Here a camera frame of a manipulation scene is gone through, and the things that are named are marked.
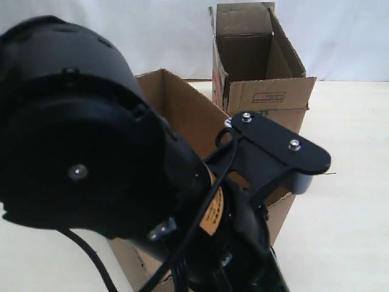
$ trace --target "open cardboard box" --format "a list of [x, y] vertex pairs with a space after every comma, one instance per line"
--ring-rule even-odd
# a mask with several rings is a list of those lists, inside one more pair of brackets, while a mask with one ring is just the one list
[[[187, 82], [166, 70], [147, 73], [137, 79], [150, 105], [166, 118], [174, 131], [181, 134], [201, 158], [216, 149], [215, 137], [228, 118], [221, 109]], [[294, 195], [278, 189], [267, 201], [272, 243], [293, 200]], [[160, 263], [134, 248], [127, 240], [115, 239], [109, 241], [109, 244], [132, 288], [138, 291]], [[171, 277], [167, 275], [155, 291], [173, 291]]]
[[299, 132], [315, 77], [306, 71], [273, 2], [218, 4], [213, 28], [213, 101], [227, 114], [256, 111]]

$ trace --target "white backdrop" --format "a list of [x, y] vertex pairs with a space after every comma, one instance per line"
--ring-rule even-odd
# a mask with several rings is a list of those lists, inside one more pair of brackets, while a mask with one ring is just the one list
[[[0, 32], [54, 14], [111, 40], [135, 74], [167, 68], [210, 78], [207, 7], [250, 0], [0, 0]], [[276, 13], [309, 75], [320, 80], [389, 80], [389, 1], [275, 0]]]

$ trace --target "cardboard box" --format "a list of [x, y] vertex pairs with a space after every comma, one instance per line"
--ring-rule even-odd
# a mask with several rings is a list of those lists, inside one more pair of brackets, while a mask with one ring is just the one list
[[274, 13], [273, 2], [218, 4], [213, 102], [227, 114], [257, 111], [299, 132], [315, 84]]
[[[228, 118], [223, 111], [194, 87], [166, 70], [141, 75], [138, 81], [150, 105], [166, 118], [175, 131], [183, 135], [201, 158], [215, 150], [215, 137]], [[281, 188], [268, 199], [268, 225], [272, 242], [275, 241], [293, 200], [294, 196]], [[132, 288], [138, 291], [160, 263], [134, 248], [127, 240], [115, 239], [109, 244]], [[172, 292], [171, 277], [167, 275], [155, 291]]]

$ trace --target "brown cardboard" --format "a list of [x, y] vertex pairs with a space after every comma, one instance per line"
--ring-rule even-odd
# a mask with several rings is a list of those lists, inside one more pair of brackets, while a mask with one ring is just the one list
[[266, 111], [299, 132], [315, 77], [306, 71], [273, 2], [218, 4], [213, 29], [213, 97], [228, 115]]
[[[166, 118], [175, 131], [183, 135], [201, 158], [205, 158], [216, 148], [215, 137], [224, 127], [224, 121], [228, 118], [226, 113], [194, 87], [166, 70], [147, 73], [137, 79], [149, 104]], [[266, 202], [269, 206], [268, 224], [272, 243], [282, 227], [293, 200], [294, 196], [279, 188]], [[157, 270], [160, 262], [134, 248], [127, 240], [115, 239], [109, 244], [132, 288], [138, 291]], [[172, 278], [169, 274], [155, 291], [173, 291]]]

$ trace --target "orange warning label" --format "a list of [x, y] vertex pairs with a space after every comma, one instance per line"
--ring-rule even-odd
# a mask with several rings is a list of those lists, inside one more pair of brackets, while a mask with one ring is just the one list
[[[211, 177], [213, 184], [215, 182], [215, 177], [212, 174]], [[221, 188], [219, 188], [200, 222], [200, 227], [209, 235], [213, 235], [216, 232], [220, 224], [221, 215], [223, 214], [223, 207], [223, 192]]]

